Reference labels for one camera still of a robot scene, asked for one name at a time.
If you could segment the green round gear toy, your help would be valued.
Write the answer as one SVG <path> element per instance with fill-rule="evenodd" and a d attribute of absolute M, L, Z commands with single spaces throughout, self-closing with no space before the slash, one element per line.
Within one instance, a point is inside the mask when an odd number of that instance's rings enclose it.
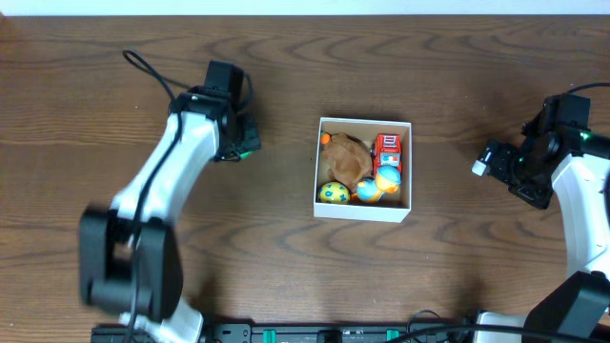
<path fill-rule="evenodd" d="M 249 157 L 253 152 L 252 151 L 246 151 L 240 154 L 240 159 L 245 159 L 247 157 Z"/>

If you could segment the yellow patterned ball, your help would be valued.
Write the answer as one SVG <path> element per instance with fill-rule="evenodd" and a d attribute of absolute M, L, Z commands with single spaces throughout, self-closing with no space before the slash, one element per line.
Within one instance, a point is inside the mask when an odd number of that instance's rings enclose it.
<path fill-rule="evenodd" d="M 349 189 L 337 181 L 323 184 L 317 193 L 317 200 L 321 203 L 347 205 L 350 199 Z"/>

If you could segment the brown plush toy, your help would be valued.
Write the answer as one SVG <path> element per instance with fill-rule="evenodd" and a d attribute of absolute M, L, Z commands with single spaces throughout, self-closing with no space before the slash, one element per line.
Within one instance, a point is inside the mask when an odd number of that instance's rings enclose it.
<path fill-rule="evenodd" d="M 324 131 L 320 143 L 321 156 L 329 167 L 327 175 L 331 181 L 337 181 L 350 192 L 355 192 L 357 184 L 372 175 L 372 157 L 359 141 L 344 132 L 329 134 Z"/>

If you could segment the white cardboard box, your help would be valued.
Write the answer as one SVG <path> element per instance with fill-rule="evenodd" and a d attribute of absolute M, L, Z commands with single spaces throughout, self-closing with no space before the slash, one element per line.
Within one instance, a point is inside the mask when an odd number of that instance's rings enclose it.
<path fill-rule="evenodd" d="M 327 175 L 328 165 L 321 156 L 320 138 L 323 132 L 346 133 L 359 141 L 371 154 L 371 147 L 380 133 L 399 134 L 402 146 L 401 185 L 398 192 L 384 195 L 377 203 L 355 203 L 347 205 L 321 203 L 317 200 L 320 187 L 331 182 Z M 314 186 L 314 216 L 338 219 L 369 220 L 400 223 L 411 211 L 412 205 L 412 128 L 406 122 L 365 119 L 322 117 L 319 124 L 318 152 Z"/>

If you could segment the red toy fire truck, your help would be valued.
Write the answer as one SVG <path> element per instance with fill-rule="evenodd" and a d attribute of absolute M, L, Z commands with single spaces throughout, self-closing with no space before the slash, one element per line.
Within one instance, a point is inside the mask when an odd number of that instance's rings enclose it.
<path fill-rule="evenodd" d="M 402 172 L 402 146 L 399 134 L 380 133 L 371 147 L 373 174 L 383 166 L 390 166 Z"/>

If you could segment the orange blue duck toy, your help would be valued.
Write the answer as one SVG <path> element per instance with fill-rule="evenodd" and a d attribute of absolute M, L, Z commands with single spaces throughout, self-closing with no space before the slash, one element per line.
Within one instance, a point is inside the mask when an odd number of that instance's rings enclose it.
<path fill-rule="evenodd" d="M 355 203 L 374 204 L 384 195 L 399 191 L 401 173 L 396 167 L 382 166 L 374 176 L 363 177 L 356 183 L 356 191 L 351 195 Z"/>

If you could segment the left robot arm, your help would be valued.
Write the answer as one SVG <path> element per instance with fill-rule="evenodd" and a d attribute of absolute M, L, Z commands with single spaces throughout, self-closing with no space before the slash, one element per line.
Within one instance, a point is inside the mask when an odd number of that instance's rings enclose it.
<path fill-rule="evenodd" d="M 199 174 L 211 162 L 239 161 L 260 147 L 253 114 L 226 97 L 183 92 L 166 129 L 133 180 L 106 210 L 79 221 L 83 303 L 119 313 L 113 342 L 197 342 L 203 314 L 182 297 L 174 226 Z"/>

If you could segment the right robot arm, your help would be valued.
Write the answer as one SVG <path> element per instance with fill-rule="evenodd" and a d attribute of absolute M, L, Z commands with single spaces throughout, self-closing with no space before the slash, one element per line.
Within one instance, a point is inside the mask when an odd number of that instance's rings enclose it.
<path fill-rule="evenodd" d="M 484 312 L 477 316 L 487 331 L 476 342 L 528 342 L 521 333 L 500 333 L 499 326 L 544 331 L 545 342 L 567 336 L 606 342 L 609 328 L 600 324 L 609 312 L 609 142 L 588 133 L 574 140 L 528 139 L 519 149 L 491 141 L 473 172 L 488 173 L 511 192 L 545 209 L 559 200 L 567 256 L 567 278 L 526 316 Z"/>

